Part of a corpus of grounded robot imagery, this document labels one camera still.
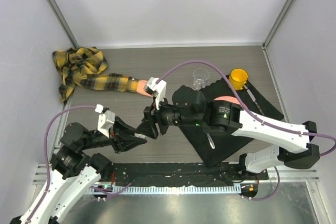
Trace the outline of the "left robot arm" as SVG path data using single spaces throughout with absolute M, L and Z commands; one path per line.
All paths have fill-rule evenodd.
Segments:
M 63 146 L 51 158 L 51 170 L 39 195 L 25 214 L 12 223 L 62 223 L 78 200 L 96 182 L 107 181 L 112 162 L 102 154 L 88 156 L 90 148 L 112 146 L 125 152 L 147 142 L 146 137 L 107 111 L 98 117 L 96 130 L 79 123 L 66 126 L 61 138 Z

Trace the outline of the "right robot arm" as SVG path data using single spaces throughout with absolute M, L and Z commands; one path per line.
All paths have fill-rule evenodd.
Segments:
M 156 139 L 170 126 L 178 127 L 207 167 L 218 165 L 250 140 L 271 146 L 239 157 L 237 173 L 250 179 L 264 169 L 285 165 L 309 169 L 319 159 L 319 147 L 311 143 L 308 124 L 292 125 L 272 120 L 267 126 L 265 116 L 254 119 L 240 105 L 223 100 L 207 101 L 201 91 L 181 86 L 173 93 L 172 104 L 156 92 L 154 102 L 145 108 L 137 135 Z

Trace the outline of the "white nail polish bottle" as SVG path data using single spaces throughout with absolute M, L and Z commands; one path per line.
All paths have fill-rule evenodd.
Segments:
M 134 134 L 134 136 L 135 136 L 135 137 L 137 137 L 137 138 L 146 139 L 146 136 L 145 136 L 145 135 L 143 135 L 143 134 L 138 134 L 138 133 L 135 133 L 135 134 Z

